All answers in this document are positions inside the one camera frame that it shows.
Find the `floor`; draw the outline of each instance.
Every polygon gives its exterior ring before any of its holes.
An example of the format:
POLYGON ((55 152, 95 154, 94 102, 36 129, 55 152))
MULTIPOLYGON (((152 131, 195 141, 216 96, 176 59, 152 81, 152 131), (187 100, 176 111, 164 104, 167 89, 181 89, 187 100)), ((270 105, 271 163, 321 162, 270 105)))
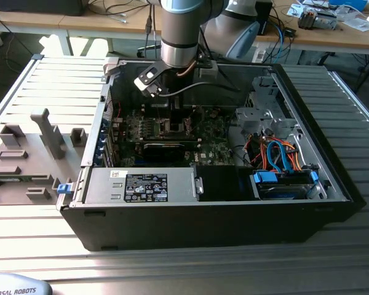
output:
MULTIPOLYGON (((30 60, 30 53, 19 43, 21 42, 33 53, 44 53, 47 55, 61 54, 60 44, 56 36, 44 36, 36 34, 16 34, 3 33, 4 45, 0 47, 0 101, 7 93, 8 89, 15 82, 18 73, 30 60)), ((75 55, 104 57, 108 51, 108 45, 104 39, 71 38, 71 43, 75 55)), ((114 40, 114 49, 120 56, 136 57, 137 48, 143 47, 141 40, 114 40)), ((250 61, 254 49, 246 56, 250 61)), ((148 57, 154 58, 154 51, 148 52, 148 57)), ((296 63, 299 59, 301 65, 316 64, 320 52, 301 52, 291 50, 287 60, 281 58, 286 63, 296 63)), ((325 66, 338 74, 346 81, 350 87, 354 87, 359 75, 358 67, 361 64, 348 53, 337 53, 334 57, 328 57, 325 66)), ((359 98, 369 109, 369 79, 358 93, 359 98)))

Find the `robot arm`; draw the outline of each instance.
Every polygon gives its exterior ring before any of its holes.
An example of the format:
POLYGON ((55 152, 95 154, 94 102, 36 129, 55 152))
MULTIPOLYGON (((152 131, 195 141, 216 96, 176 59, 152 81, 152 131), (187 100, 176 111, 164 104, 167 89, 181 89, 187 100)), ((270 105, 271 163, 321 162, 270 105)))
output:
POLYGON ((200 26, 209 20, 204 30, 212 50, 232 59, 249 50, 258 32, 255 0, 158 1, 163 8, 161 60, 134 80, 145 96, 155 97, 177 88, 177 74, 197 59, 200 26), (163 74, 163 81, 158 82, 156 79, 163 74))

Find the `power supply label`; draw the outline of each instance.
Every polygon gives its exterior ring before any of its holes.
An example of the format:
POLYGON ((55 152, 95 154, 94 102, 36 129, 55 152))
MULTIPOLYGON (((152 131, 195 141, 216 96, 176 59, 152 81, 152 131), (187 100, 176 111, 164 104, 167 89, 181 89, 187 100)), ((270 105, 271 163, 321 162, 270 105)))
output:
POLYGON ((168 202, 166 174, 127 174, 124 200, 127 203, 168 202))

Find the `aluminum profile table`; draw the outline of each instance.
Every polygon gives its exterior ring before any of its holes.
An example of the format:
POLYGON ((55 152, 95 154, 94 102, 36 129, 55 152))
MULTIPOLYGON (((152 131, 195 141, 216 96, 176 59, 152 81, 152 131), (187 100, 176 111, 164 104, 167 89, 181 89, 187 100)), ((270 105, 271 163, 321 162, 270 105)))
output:
MULTIPOLYGON (((3 100, 1 107, 7 106, 0 112, 0 124, 10 115, 8 112, 16 101, 20 101, 20 97, 34 97, 21 99, 24 101, 22 106, 28 105, 26 101, 37 101, 37 96, 29 96, 33 93, 25 88, 31 80, 37 82, 40 79, 42 83, 57 81, 60 85, 66 85, 63 87, 75 85, 75 81, 81 84, 81 81, 93 82, 90 78, 97 81, 98 73, 102 75, 102 70, 97 70, 102 63, 103 60, 83 58, 31 61, 3 100), (78 71, 83 76, 72 76, 73 83, 62 83, 66 79, 58 75, 68 75, 68 71, 74 71, 72 74, 78 71), (44 73, 45 78, 53 80, 47 82, 39 77, 44 73)), ((311 89, 309 87, 317 85, 316 82, 322 82, 325 87, 334 89, 336 95, 341 95, 341 103, 344 100, 349 103, 342 105, 342 109, 348 110, 353 104, 358 104, 339 78, 323 68, 307 72, 304 68, 285 69, 300 92, 311 89), (302 85, 307 85, 307 88, 302 89, 302 85)), ((63 101, 84 101, 79 98, 80 93, 70 94, 71 91, 92 92, 96 96, 91 97, 90 101, 98 99, 97 93, 94 93, 96 90, 60 91, 66 95, 61 97, 65 100, 55 99, 53 91, 42 93, 46 94, 46 101, 54 106, 63 106, 63 101)), ((355 171, 369 170, 369 160, 355 161, 356 158, 350 156, 360 152, 357 149, 365 148, 356 147, 361 144, 361 140, 356 138, 369 142, 369 128, 356 127, 357 124, 369 124, 369 119, 358 116, 361 112, 365 114, 365 110, 349 112, 351 115, 346 120, 342 119, 342 114, 347 113, 339 112, 337 114, 340 115, 334 120, 326 113, 334 114, 333 108, 338 112, 340 107, 336 106, 341 105, 327 105, 325 98, 314 95, 315 90, 311 91, 313 96, 305 100, 308 100, 312 112, 319 116, 319 124, 323 125, 325 134, 331 135, 336 151, 344 156, 347 169, 354 175, 355 171), (360 119, 353 124, 351 117, 360 119)), ((80 108, 74 110, 79 116, 92 118, 86 113, 79 113, 80 108)), ((77 121, 81 118, 74 117, 67 115, 69 121, 57 123, 63 130, 71 124, 83 125, 84 128, 91 124, 91 119, 77 121)), ((29 122, 18 123, 23 124, 21 127, 25 130, 37 132, 28 125, 29 122)), ((363 159, 366 154, 362 152, 359 155, 363 159)), ((361 180, 360 174, 354 179, 358 184, 369 187, 369 182, 361 180)), ((54 205, 0 206, 0 272, 47 280, 54 294, 62 295, 369 294, 369 190, 365 189, 363 193, 368 205, 361 212, 345 223, 330 224, 303 244, 96 253, 83 248, 54 205)))

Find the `desk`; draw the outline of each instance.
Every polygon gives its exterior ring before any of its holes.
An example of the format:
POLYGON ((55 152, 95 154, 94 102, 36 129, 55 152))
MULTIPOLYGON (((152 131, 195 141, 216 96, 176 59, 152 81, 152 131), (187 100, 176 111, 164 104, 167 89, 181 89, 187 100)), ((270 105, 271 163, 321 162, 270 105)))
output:
MULTIPOLYGON (((28 34, 55 34, 62 44, 63 53, 70 54, 68 36, 65 31, 59 29, 59 23, 64 15, 59 14, 32 14, 26 12, 1 12, 0 20, 14 33, 28 34)), ((0 32, 8 30, 0 24, 0 32)))
MULTIPOLYGON (((335 30, 299 29, 298 19, 286 15, 292 3, 294 3, 293 0, 275 0, 279 18, 284 22, 285 26, 296 30, 292 49, 369 54, 369 31, 361 32, 341 22, 338 23, 338 27, 335 30)), ((369 14, 369 5, 366 6, 363 13, 369 14)), ((265 49, 273 47, 278 40, 274 32, 275 30, 271 28, 265 36, 256 38, 255 46, 257 46, 257 50, 253 59, 254 62, 261 62, 265 49)))
MULTIPOLYGON (((122 3, 124 0, 106 0, 106 7, 112 4, 122 3)), ((292 44, 293 49, 315 50, 323 52, 347 52, 369 54, 369 31, 360 32, 339 23, 338 29, 314 29, 303 30, 298 28, 297 18, 285 15, 293 0, 275 0, 276 10, 286 26, 296 31, 296 37, 292 44)), ((120 6, 112 9, 112 12, 120 12, 139 5, 138 3, 120 6)), ((104 13, 102 1, 93 5, 97 12, 104 13)), ((369 6, 364 11, 369 14, 369 6)), ((113 51, 111 38, 118 39, 144 39, 145 22, 148 17, 148 8, 133 10, 126 13, 127 23, 121 23, 106 15, 98 15, 89 10, 80 17, 50 14, 28 14, 24 12, 0 12, 0 19, 15 33, 56 34, 59 37, 63 53, 72 55, 70 36, 103 37, 108 39, 109 51, 113 51)), ((160 33, 161 8, 156 9, 156 28, 160 33)), ((0 31, 7 31, 0 24, 0 31)), ((254 46, 257 46, 254 62, 261 62, 265 50, 278 40, 274 28, 271 28, 265 36, 258 36, 254 46)))

